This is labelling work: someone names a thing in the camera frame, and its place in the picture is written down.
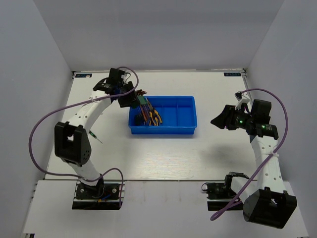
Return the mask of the green hex key set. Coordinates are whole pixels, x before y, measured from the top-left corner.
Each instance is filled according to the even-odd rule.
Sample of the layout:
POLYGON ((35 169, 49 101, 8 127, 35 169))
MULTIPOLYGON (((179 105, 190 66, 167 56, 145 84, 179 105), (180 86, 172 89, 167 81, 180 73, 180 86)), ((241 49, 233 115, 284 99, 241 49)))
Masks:
POLYGON ((131 110, 133 110, 136 113, 135 115, 140 115, 140 117, 142 118, 142 122, 139 126, 147 125, 148 121, 149 121, 149 115, 148 115, 148 110, 147 110, 147 101, 146 101, 146 98, 144 97, 145 94, 147 94, 146 91, 144 91, 142 89, 137 90, 136 96, 137 96, 137 99, 139 100, 140 103, 137 107, 130 108, 131 110))

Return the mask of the green stubby screwdriver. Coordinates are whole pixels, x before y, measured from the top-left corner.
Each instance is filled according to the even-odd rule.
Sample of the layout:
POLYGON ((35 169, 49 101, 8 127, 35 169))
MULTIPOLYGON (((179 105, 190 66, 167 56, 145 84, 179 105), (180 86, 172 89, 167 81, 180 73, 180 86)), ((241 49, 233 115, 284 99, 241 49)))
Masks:
POLYGON ((142 118, 140 117, 140 115, 135 115, 134 116, 134 125, 135 126, 139 126, 142 122, 142 118))

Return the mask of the yellow black long-nose pliers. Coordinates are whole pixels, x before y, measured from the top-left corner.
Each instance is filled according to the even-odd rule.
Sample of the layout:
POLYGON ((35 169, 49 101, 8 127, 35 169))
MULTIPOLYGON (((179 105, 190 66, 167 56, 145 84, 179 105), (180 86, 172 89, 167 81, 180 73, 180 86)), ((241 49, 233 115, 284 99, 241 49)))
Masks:
POLYGON ((152 106, 150 101, 146 99, 149 114, 149 125, 160 126, 163 121, 158 111, 152 106))

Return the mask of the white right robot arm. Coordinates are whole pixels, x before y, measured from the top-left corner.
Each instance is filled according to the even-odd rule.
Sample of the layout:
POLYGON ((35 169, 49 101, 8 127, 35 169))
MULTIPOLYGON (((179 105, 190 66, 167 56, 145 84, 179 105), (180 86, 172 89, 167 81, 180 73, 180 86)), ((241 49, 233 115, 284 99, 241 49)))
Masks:
POLYGON ((243 205, 244 220, 282 229, 297 207, 297 199, 284 186, 280 172, 277 127, 270 124, 271 102, 254 100, 249 110, 247 100, 237 106, 225 105, 211 120, 220 129, 241 128, 250 137, 257 165, 257 180, 243 173, 230 172, 223 183, 209 186, 210 199, 231 198, 243 205))

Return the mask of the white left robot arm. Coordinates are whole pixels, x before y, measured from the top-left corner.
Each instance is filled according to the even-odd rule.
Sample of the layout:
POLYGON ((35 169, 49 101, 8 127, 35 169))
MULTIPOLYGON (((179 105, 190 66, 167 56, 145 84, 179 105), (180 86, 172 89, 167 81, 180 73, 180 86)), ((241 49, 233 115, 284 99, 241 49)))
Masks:
POLYGON ((54 127, 54 153, 75 171, 80 182, 87 185, 87 191, 94 198, 104 194, 105 186, 100 182, 101 174, 90 160, 92 148, 89 131, 99 116, 113 101, 120 107, 135 108, 140 100, 132 81, 126 80, 127 67, 111 68, 108 77, 100 80, 91 92, 87 102, 66 122, 54 127))

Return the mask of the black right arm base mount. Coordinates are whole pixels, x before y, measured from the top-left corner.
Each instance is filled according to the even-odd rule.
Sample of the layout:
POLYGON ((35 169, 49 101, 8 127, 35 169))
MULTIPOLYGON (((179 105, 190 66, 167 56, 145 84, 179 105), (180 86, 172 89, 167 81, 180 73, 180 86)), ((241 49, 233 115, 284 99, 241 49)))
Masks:
POLYGON ((236 195, 231 189, 226 189, 223 182, 205 182, 202 184, 201 190, 207 195, 209 211, 218 211, 224 208, 236 195))

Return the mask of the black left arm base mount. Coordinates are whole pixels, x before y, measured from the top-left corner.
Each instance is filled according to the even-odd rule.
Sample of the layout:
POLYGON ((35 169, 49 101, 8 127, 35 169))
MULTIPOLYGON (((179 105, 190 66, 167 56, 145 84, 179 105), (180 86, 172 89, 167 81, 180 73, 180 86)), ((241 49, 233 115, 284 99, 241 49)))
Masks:
POLYGON ((72 210, 120 210, 125 184, 105 182, 98 189, 78 182, 75 187, 72 210))

